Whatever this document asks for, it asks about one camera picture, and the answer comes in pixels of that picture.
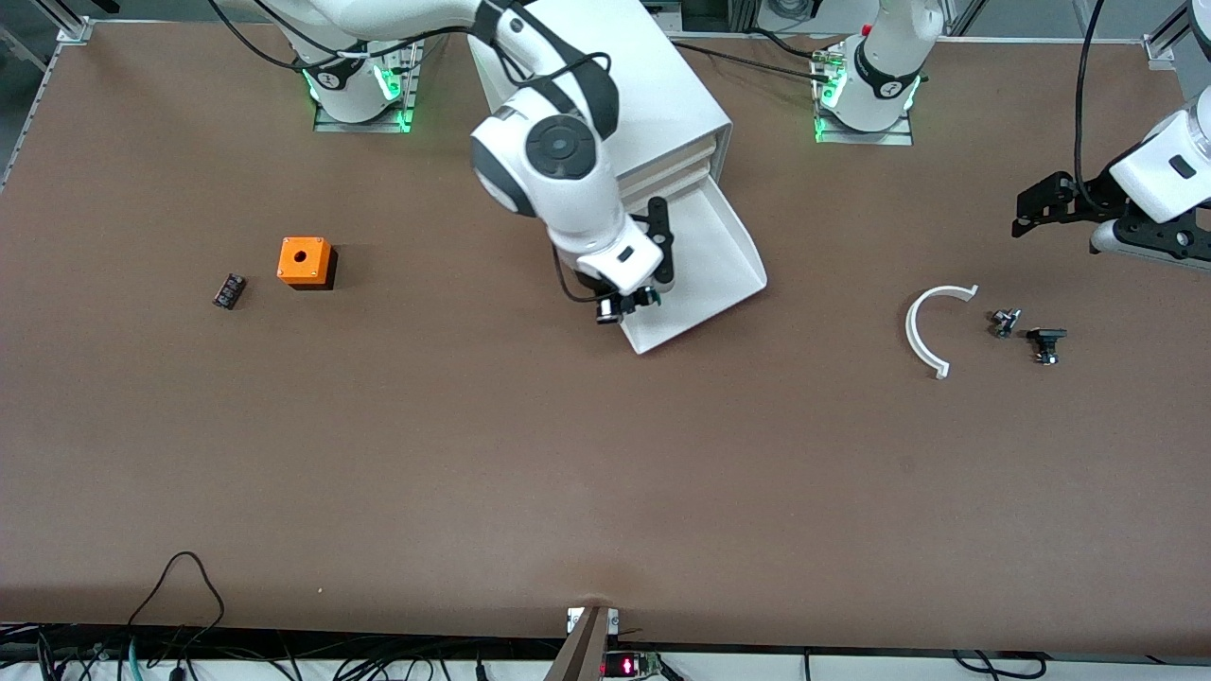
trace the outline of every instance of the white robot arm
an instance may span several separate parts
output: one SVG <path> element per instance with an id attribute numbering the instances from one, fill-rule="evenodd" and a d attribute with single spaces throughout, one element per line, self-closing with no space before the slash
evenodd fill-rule
<path id="1" fill-rule="evenodd" d="M 908 108 L 942 25 L 939 0 L 880 0 L 869 32 L 840 44 L 840 76 L 821 103 L 854 130 L 891 127 Z"/>
<path id="2" fill-rule="evenodd" d="M 303 62 L 323 64 L 309 69 L 321 86 L 335 71 L 327 80 L 337 87 L 318 93 L 334 118 L 366 120 L 385 107 L 377 86 L 355 78 L 366 68 L 365 41 L 454 29 L 490 46 L 520 88 L 471 133 L 480 182 L 510 211 L 541 218 L 558 258 L 589 277 L 597 298 L 638 293 L 633 303 L 650 302 L 645 284 L 665 253 L 624 210 L 602 147 L 618 127 L 608 55 L 582 53 L 515 0 L 247 1 L 275 19 Z M 345 56 L 333 59 L 312 42 Z"/>
<path id="3" fill-rule="evenodd" d="M 1211 56 L 1211 0 L 1188 0 L 1194 35 Z M 1084 189 L 1057 172 L 1017 196 L 1012 234 L 1049 223 L 1098 222 L 1090 252 L 1119 252 L 1211 270 L 1211 234 L 1195 211 L 1211 201 L 1211 86 L 1157 124 Z"/>

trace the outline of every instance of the table surface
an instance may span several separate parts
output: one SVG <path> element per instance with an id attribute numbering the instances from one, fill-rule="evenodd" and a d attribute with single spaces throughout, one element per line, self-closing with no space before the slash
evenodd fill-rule
<path id="1" fill-rule="evenodd" d="M 1071 166 L 1077 57 L 941 44 L 878 148 L 688 55 L 770 284 L 636 356 L 470 172 L 461 39 L 411 135 L 351 136 L 219 25 L 97 27 L 0 196 L 0 619 L 125 622 L 191 549 L 239 626 L 555 636 L 607 601 L 645 640 L 1211 654 L 1207 282 L 1009 236 Z M 1086 96 L 1090 174 L 1181 101 L 1137 46 Z M 305 234 L 331 293 L 274 277 Z M 920 314 L 940 382 L 903 315 L 942 284 L 980 292 Z M 1058 366 L 986 333 L 1005 307 L 1069 330 Z M 140 620 L 212 607 L 183 563 Z"/>

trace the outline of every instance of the semicircle plastic piece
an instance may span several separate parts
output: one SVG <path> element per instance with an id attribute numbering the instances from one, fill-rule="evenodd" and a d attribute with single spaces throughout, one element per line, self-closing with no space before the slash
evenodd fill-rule
<path id="1" fill-rule="evenodd" d="M 917 302 L 908 308 L 908 316 L 905 319 L 905 332 L 908 334 L 908 344 L 912 345 L 912 350 L 917 353 L 920 361 L 928 364 L 937 371 L 937 379 L 941 380 L 951 373 L 951 364 L 939 357 L 925 347 L 925 342 L 920 339 L 920 332 L 917 331 L 917 310 L 920 309 L 920 304 L 934 296 L 949 296 L 952 298 L 958 298 L 966 303 L 976 294 L 980 287 L 971 285 L 971 288 L 964 288 L 962 286 L 937 286 L 930 288 L 917 298 Z"/>

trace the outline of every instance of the black bracket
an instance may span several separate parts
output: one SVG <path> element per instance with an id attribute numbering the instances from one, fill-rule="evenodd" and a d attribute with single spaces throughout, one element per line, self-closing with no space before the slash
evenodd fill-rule
<path id="1" fill-rule="evenodd" d="M 1085 184 L 1095 204 L 1089 204 L 1077 190 L 1072 174 L 1060 171 L 1044 178 L 1017 195 L 1017 218 L 1014 221 L 1014 239 L 1025 236 L 1043 224 L 1067 224 L 1071 222 L 1106 222 L 1123 214 L 1127 195 L 1123 191 L 1109 168 Z"/>
<path id="2" fill-rule="evenodd" d="M 1026 337 L 1039 345 L 1035 359 L 1040 365 L 1054 365 L 1060 361 L 1060 356 L 1056 355 L 1056 342 L 1067 336 L 1068 331 L 1063 328 L 1032 328 L 1026 332 Z"/>
<path id="3" fill-rule="evenodd" d="M 1114 223 L 1114 238 L 1123 244 L 1169 253 L 1177 261 L 1193 258 L 1211 262 L 1211 233 L 1195 223 L 1195 212 L 1157 223 L 1141 211 L 1129 210 Z"/>
<path id="4" fill-rule="evenodd" d="M 660 267 L 652 273 L 656 284 L 671 286 L 673 282 L 673 233 L 668 227 L 668 201 L 662 196 L 648 199 L 648 216 L 631 216 L 637 222 L 648 224 L 648 239 L 660 246 L 665 257 Z"/>
<path id="5" fill-rule="evenodd" d="M 668 227 L 668 201 L 662 196 L 653 196 L 648 199 L 648 214 L 631 216 L 631 218 L 648 227 L 648 239 L 664 253 L 660 265 L 652 273 L 653 281 L 662 287 L 671 286 L 676 270 L 673 268 L 673 233 Z M 619 324 L 624 316 L 638 308 L 660 304 L 660 292 L 652 286 L 642 286 L 630 296 L 621 296 L 612 284 L 593 279 L 582 271 L 576 271 L 576 280 L 599 298 L 597 301 L 597 324 Z"/>

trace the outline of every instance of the orange block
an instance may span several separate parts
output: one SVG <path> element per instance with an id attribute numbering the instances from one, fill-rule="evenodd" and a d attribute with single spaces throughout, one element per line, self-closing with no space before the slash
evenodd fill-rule
<path id="1" fill-rule="evenodd" d="M 277 257 L 277 279 L 299 291 L 332 291 L 337 251 L 322 236 L 287 236 Z"/>

